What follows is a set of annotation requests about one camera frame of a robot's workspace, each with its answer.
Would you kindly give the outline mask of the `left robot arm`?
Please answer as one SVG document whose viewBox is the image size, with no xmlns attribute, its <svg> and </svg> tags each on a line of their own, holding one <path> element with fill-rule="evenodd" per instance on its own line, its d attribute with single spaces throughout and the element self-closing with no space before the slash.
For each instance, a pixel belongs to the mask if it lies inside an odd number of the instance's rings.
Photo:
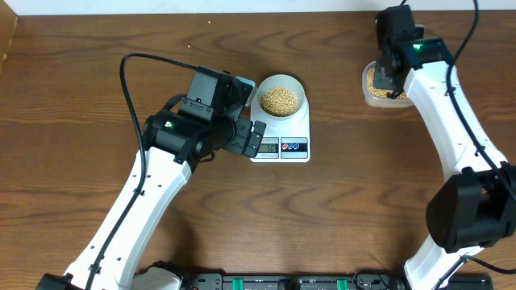
<svg viewBox="0 0 516 290">
<path fill-rule="evenodd" d="M 156 264 L 136 268 L 165 210 L 195 168 L 218 149 L 254 157 L 265 124 L 242 118 L 256 84 L 228 72 L 198 67 L 187 94 L 148 118 L 121 193 L 89 245 L 63 275 L 45 274 L 42 289 L 178 289 L 183 277 Z"/>
</svg>

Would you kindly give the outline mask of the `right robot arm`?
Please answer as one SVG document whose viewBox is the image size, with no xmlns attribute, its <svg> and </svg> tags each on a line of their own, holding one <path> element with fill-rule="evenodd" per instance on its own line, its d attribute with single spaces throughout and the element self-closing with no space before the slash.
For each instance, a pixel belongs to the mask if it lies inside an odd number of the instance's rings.
<svg viewBox="0 0 516 290">
<path fill-rule="evenodd" d="M 515 232 L 515 167 L 495 147 L 461 88 L 460 54 L 427 38 L 410 6 L 375 16 L 375 73 L 390 100 L 405 94 L 438 152 L 443 187 L 426 209 L 428 236 L 403 266 L 398 289 L 445 289 L 476 254 Z"/>
</svg>

